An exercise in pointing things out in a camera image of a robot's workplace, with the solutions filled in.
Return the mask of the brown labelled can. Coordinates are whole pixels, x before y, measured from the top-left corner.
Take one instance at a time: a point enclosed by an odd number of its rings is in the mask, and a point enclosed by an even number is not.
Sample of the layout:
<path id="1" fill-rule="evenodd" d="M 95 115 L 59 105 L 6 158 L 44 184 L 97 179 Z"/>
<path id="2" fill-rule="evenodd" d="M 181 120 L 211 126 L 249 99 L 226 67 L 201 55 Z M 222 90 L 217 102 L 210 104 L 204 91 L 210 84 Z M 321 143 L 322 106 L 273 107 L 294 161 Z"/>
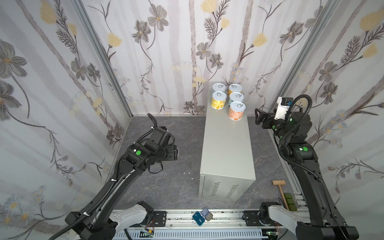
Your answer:
<path id="1" fill-rule="evenodd" d="M 242 102 L 232 102 L 229 109 L 229 118 L 233 121 L 239 121 L 243 118 L 246 105 Z"/>

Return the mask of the yellow can with silver lid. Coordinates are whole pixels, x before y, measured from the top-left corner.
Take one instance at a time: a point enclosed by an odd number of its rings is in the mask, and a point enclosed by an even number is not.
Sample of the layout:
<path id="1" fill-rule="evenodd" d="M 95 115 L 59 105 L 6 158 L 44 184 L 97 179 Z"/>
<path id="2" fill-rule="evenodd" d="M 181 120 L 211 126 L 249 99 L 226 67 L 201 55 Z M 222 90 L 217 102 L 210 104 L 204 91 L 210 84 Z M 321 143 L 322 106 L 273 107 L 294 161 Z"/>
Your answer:
<path id="1" fill-rule="evenodd" d="M 227 94 L 224 92 L 214 92 L 212 94 L 211 107 L 216 110 L 221 110 L 224 108 L 227 99 Z"/>

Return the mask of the light blue labelled can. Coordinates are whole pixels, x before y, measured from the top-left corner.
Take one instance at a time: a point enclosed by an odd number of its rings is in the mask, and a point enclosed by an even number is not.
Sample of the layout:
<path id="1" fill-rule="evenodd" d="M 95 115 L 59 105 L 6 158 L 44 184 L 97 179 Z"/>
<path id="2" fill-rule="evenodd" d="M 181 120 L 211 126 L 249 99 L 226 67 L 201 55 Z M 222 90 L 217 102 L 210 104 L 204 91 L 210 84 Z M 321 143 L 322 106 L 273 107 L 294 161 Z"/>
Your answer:
<path id="1" fill-rule="evenodd" d="M 212 93 L 214 93 L 214 92 L 223 92 L 223 93 L 225 93 L 226 89 L 227 89 L 227 86 L 225 84 L 215 83 L 212 86 Z"/>

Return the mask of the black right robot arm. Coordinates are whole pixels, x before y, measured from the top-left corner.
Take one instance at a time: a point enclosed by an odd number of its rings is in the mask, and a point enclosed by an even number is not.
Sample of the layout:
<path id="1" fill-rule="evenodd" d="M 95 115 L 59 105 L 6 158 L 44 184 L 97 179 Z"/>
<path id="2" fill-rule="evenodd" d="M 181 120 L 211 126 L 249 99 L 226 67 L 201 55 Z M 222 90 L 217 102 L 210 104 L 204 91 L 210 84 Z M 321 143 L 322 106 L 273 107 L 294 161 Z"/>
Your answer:
<path id="1" fill-rule="evenodd" d="M 356 227 L 348 226 L 336 207 L 320 170 L 314 148 L 306 142 L 312 127 L 307 112 L 288 113 L 276 119 L 273 113 L 255 110 L 256 124 L 271 129 L 276 136 L 278 153 L 293 169 L 307 203 L 310 222 L 298 221 L 294 234 L 299 240 L 357 240 Z"/>

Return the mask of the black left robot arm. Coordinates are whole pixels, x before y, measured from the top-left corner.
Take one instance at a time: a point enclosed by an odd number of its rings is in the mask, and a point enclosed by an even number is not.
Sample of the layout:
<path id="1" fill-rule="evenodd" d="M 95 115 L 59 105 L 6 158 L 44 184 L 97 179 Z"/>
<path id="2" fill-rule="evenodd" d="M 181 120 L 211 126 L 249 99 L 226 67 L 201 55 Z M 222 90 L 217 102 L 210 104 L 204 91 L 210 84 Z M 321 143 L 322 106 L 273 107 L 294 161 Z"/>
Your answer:
<path id="1" fill-rule="evenodd" d="M 151 166 L 178 159 L 175 137 L 166 127 L 154 126 L 128 147 L 115 163 L 112 177 L 97 195 L 79 212 L 70 212 L 67 227 L 51 238 L 54 240 L 69 230 L 82 240 L 111 240 L 118 232 L 118 221 L 111 214 L 132 183 Z"/>

